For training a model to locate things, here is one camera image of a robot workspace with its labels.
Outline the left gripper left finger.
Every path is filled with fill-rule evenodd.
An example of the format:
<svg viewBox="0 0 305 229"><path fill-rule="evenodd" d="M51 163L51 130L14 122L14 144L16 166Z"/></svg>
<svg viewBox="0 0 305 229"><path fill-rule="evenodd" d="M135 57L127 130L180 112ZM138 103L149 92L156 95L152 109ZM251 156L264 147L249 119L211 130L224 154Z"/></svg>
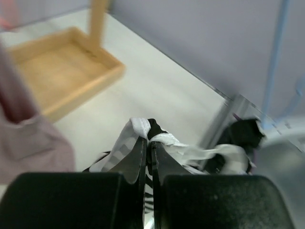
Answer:
<svg viewBox="0 0 305 229"><path fill-rule="evenodd" d="M141 229L147 142L108 172L24 173L0 202L3 229Z"/></svg>

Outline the light blue wire hanger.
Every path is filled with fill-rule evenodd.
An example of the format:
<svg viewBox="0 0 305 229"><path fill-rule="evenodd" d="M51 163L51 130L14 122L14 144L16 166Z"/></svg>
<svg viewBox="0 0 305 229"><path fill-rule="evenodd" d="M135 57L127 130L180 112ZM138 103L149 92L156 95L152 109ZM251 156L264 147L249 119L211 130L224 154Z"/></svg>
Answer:
<svg viewBox="0 0 305 229"><path fill-rule="evenodd" d="M281 121L287 119L287 117L289 117L293 113L293 111L297 108L298 104L301 102L304 96L305 77L302 76L295 84L295 94L291 97L289 103L282 111L282 113L279 115L279 117L271 121L267 120L268 109L271 104L272 92L275 85L275 71L280 59L280 51L282 47L282 40L283 40L287 15L289 12L289 5L290 5L289 0L283 0L281 1L278 10L273 43L272 43L270 59L267 69L267 78L266 78L266 85L264 89L264 98L263 98L262 111L261 111L262 115L260 118L261 128L263 130L272 128Z"/></svg>

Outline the mauve pink tank top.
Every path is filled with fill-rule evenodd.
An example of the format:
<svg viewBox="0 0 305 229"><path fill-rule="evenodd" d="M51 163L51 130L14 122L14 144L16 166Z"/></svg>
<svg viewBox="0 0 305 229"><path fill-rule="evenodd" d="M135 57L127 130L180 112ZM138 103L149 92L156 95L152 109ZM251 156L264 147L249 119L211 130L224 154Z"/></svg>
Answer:
<svg viewBox="0 0 305 229"><path fill-rule="evenodd" d="M73 172L71 144L42 115L31 91L0 48L0 182L27 172Z"/></svg>

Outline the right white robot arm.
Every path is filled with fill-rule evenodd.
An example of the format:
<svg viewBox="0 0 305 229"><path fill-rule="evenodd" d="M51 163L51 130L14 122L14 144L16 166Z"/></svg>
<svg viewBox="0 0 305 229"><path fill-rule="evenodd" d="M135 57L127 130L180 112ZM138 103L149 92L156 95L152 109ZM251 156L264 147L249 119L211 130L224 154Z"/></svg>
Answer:
<svg viewBox="0 0 305 229"><path fill-rule="evenodd" d="M248 155L252 154L265 137L258 127L258 121L257 118L250 118L233 122L223 130L216 144L240 146Z"/></svg>

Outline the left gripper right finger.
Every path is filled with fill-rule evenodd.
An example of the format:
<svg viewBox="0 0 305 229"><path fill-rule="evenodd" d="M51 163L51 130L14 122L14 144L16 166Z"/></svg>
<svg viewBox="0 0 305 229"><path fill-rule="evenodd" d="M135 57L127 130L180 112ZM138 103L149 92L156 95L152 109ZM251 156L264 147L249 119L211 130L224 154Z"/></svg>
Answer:
<svg viewBox="0 0 305 229"><path fill-rule="evenodd" d="M262 176L193 175L151 143L157 229L292 229L277 187Z"/></svg>

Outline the black white striped tank top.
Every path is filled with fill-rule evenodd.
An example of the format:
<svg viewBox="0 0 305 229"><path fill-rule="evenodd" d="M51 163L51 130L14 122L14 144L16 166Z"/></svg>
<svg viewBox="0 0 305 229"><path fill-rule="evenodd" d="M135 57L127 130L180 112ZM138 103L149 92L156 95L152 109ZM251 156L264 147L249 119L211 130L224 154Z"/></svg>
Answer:
<svg viewBox="0 0 305 229"><path fill-rule="evenodd" d="M133 149L137 139L148 144L160 143L177 163L194 175L249 175L255 164L252 154L236 145L215 145L205 149L181 143L173 134L161 128L155 119L132 117L122 129L111 151L101 156L85 172L108 172L121 162Z"/></svg>

